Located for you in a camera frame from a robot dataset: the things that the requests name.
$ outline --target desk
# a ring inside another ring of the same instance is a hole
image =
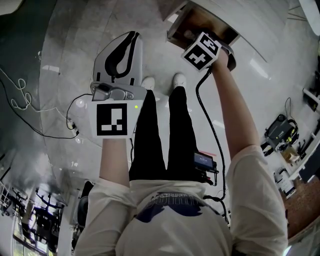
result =
[[[202,12],[207,12],[211,16],[208,22],[201,21],[199,25],[202,28],[209,27],[214,32],[219,32],[221,24],[225,24],[227,27],[223,28],[222,32],[228,29],[231,34],[233,33],[233,40],[228,44],[232,44],[237,36],[241,36],[266,62],[271,62],[276,53],[289,9],[287,0],[174,0],[172,2],[166,18],[177,11],[179,13],[168,32],[169,41],[174,37],[175,31],[179,31],[180,25],[184,24],[184,19],[190,19],[188,16],[190,12],[195,10],[199,13],[202,9]]]

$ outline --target person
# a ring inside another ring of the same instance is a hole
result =
[[[220,51],[212,73],[231,158],[226,175],[230,229],[203,200],[208,184],[193,168],[197,145],[187,110],[186,78],[177,74],[169,97],[167,170],[156,101],[148,90],[136,124],[129,172],[126,141],[103,140],[100,178],[88,196],[86,226],[76,245],[76,256],[283,254],[288,245],[283,201],[227,63],[228,55]],[[152,89],[152,79],[142,85]]]

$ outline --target white tiled floor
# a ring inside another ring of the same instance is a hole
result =
[[[294,10],[303,15],[301,9]],[[172,90],[172,78],[182,72],[187,77],[188,108],[201,151],[217,154],[215,158],[221,171],[221,160],[217,144],[195,94],[195,87],[203,73],[196,72],[180,58],[182,50],[166,42],[167,30],[171,26],[163,22],[156,0],[58,0],[52,15],[42,50],[41,67],[59,67],[59,74],[42,69],[40,72],[40,102],[42,106],[57,106],[66,113],[71,100],[89,92],[94,60],[97,54],[114,38],[128,31],[137,31],[143,37],[143,75],[153,76],[156,81],[159,134],[165,162],[169,149],[169,109],[166,107]],[[284,112],[285,101],[292,99],[291,114],[296,119],[300,139],[308,137],[319,118],[302,101],[302,88],[310,86],[317,66],[318,42],[307,22],[287,20],[277,54],[270,63],[261,57],[242,38],[232,46],[237,67],[232,75],[237,82],[253,115],[261,140],[265,128]],[[264,73],[255,69],[258,64]],[[212,121],[223,123],[220,101],[212,77],[200,89],[203,103]],[[91,136],[86,107],[74,104],[70,117],[79,128],[80,143],[74,139],[46,139],[48,154],[55,170],[69,171],[73,186],[77,188],[85,178],[95,179],[99,175],[101,141]],[[42,125],[48,135],[72,133],[65,127],[65,120],[57,113],[43,114]],[[230,164],[225,131],[215,125],[226,167]],[[128,157],[131,145],[127,144]],[[281,166],[280,161],[268,158],[270,169]],[[215,196],[222,188],[222,176],[218,186],[210,187],[208,193]]]

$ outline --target white cable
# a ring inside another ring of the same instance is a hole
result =
[[[11,105],[15,108],[15,109],[19,109],[21,111],[25,111],[28,109],[29,106],[31,106],[31,108],[36,112],[45,112],[45,111],[51,111],[51,110],[56,110],[64,119],[67,119],[63,114],[61,114],[61,112],[59,111],[59,109],[55,106],[53,108],[50,109],[36,109],[32,104],[32,96],[29,92],[24,93],[24,88],[26,88],[26,81],[22,78],[18,79],[18,86],[16,85],[16,83],[2,70],[2,68],[0,67],[0,71],[5,75],[6,78],[8,78],[10,80],[11,83],[13,83],[13,85],[15,86],[15,88],[17,90],[19,90],[22,94],[22,97],[25,101],[25,107],[20,107],[18,106],[16,100],[14,98],[11,99]]]

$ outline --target white sneaker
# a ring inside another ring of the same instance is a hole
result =
[[[187,79],[182,73],[176,73],[173,78],[173,87],[176,88],[178,86],[182,86],[183,88],[187,86]]]
[[[143,79],[141,86],[147,90],[153,91],[155,88],[155,79],[152,76],[147,76]]]

